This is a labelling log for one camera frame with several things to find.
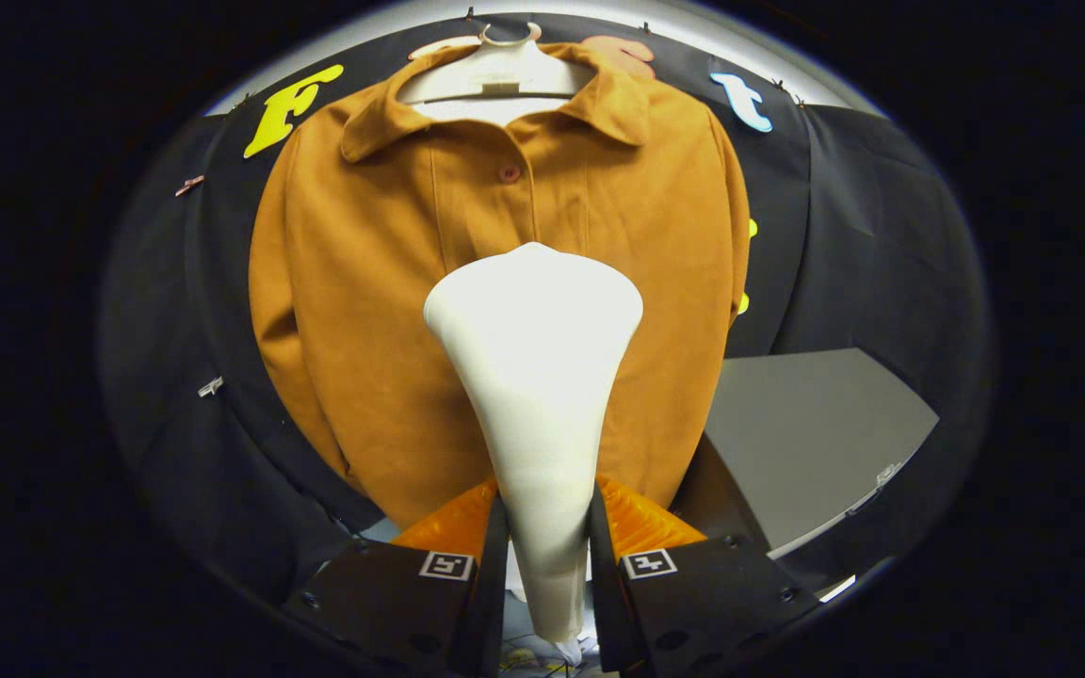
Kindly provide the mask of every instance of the white hanger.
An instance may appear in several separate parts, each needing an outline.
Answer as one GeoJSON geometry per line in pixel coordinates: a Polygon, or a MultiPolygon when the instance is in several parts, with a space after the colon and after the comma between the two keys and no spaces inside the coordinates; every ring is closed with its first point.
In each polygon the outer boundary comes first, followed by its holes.
{"type": "Polygon", "coordinates": [[[512,41],[490,39],[489,26],[483,27],[476,51],[413,76],[396,99],[408,104],[478,97],[572,99],[593,78],[593,69],[544,54],[537,43],[541,27],[528,26],[528,36],[512,41]]]}

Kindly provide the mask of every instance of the yellow letter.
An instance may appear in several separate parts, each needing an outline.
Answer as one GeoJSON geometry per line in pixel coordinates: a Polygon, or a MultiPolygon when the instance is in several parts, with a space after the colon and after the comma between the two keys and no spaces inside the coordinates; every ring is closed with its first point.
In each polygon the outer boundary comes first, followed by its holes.
{"type": "Polygon", "coordinates": [[[245,157],[253,157],[255,153],[263,149],[273,146],[275,143],[283,141],[292,132],[292,125],[288,121],[288,113],[293,115],[304,115],[309,110],[316,93],[320,89],[316,82],[328,82],[341,75],[341,64],[329,66],[315,75],[304,78],[304,80],[280,89],[267,99],[267,112],[261,115],[258,124],[258,132],[254,135],[254,141],[245,149],[245,157]]]}

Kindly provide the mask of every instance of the jacket sleeve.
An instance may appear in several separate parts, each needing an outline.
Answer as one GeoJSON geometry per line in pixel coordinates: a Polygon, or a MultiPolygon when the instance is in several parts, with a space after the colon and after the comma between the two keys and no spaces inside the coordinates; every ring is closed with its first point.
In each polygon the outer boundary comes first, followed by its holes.
{"type": "Polygon", "coordinates": [[[290,135],[275,161],[254,220],[254,240],[250,245],[251,320],[267,373],[288,412],[320,458],[361,492],[320,409],[296,325],[288,256],[288,229],[292,227],[288,204],[292,197],[289,188],[294,186],[299,131],[290,135]]]}
{"type": "Polygon", "coordinates": [[[744,171],[739,166],[736,146],[731,144],[731,139],[727,137],[727,130],[719,124],[717,116],[711,111],[706,111],[706,115],[711,117],[711,131],[718,145],[718,157],[723,161],[728,209],[731,212],[731,260],[735,261],[731,274],[731,321],[735,321],[740,314],[744,299],[744,281],[748,279],[751,210],[748,206],[744,171]]]}

